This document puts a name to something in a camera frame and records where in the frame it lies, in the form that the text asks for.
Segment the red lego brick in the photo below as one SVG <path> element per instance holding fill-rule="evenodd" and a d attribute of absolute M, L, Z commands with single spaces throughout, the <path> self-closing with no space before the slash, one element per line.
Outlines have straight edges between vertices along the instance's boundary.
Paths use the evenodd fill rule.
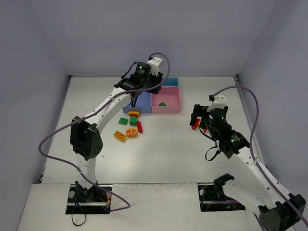
<path fill-rule="evenodd" d="M 137 130 L 139 133 L 143 133 L 143 128 L 140 121 L 137 122 Z"/>

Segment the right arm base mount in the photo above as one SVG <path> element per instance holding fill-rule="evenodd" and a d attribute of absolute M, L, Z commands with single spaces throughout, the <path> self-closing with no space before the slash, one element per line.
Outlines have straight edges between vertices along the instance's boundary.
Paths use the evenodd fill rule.
<path fill-rule="evenodd" d="M 232 212 L 245 211 L 245 206 L 236 200 L 222 196 L 219 197 L 213 183 L 197 184 L 201 212 Z"/>

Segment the green curved lego brick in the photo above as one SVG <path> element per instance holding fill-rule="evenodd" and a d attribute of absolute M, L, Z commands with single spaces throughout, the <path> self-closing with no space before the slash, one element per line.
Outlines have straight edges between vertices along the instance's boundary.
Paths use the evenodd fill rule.
<path fill-rule="evenodd" d="M 118 123 L 125 126 L 128 123 L 128 119 L 121 117 Z"/>

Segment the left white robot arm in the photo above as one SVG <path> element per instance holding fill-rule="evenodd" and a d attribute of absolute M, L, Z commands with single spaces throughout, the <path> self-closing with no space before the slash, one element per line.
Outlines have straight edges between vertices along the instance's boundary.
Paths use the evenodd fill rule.
<path fill-rule="evenodd" d="M 95 110 L 95 116 L 71 127 L 70 143 L 77 154 L 77 166 L 81 173 L 93 183 L 96 157 L 103 149 L 101 133 L 107 123 L 125 106 L 135 102 L 141 92 L 117 94 L 134 89 L 148 89 L 161 83 L 163 74 L 159 72 L 162 59 L 154 57 L 147 62 L 138 62 L 136 70 L 129 78 L 122 77 L 114 85 L 111 94 Z"/>

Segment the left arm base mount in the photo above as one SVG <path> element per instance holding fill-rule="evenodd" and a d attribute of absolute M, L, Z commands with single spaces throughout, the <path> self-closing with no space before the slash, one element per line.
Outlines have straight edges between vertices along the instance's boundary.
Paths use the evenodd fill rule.
<path fill-rule="evenodd" d="M 91 187 L 89 191 L 70 185 L 66 215 L 103 215 L 110 214 L 112 195 Z"/>

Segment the red yellow green lego assembly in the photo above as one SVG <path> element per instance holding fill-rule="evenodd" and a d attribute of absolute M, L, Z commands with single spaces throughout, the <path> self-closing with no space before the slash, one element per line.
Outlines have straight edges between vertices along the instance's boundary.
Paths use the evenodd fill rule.
<path fill-rule="evenodd" d="M 193 126 L 191 126 L 192 130 L 196 130 L 197 128 L 199 128 L 200 123 L 201 123 L 201 119 L 200 119 L 200 118 L 197 118 L 195 124 L 194 124 Z M 203 128 L 202 131 L 203 131 L 203 133 L 206 133 L 206 132 L 207 132 L 207 129 L 206 129 L 206 128 Z"/>

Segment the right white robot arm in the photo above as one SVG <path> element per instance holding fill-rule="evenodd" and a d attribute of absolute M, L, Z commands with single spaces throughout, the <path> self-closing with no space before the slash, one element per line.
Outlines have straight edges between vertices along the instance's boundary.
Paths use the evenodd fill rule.
<path fill-rule="evenodd" d="M 219 199 L 232 198 L 251 210 L 267 231 L 285 231 L 298 223 L 307 222 L 303 216 L 306 201 L 294 195 L 269 172 L 253 154 L 251 143 L 227 122 L 225 103 L 210 106 L 194 105 L 190 125 L 200 121 L 200 130 L 213 141 L 216 155 L 223 153 L 240 173 L 226 173 L 213 181 Z"/>

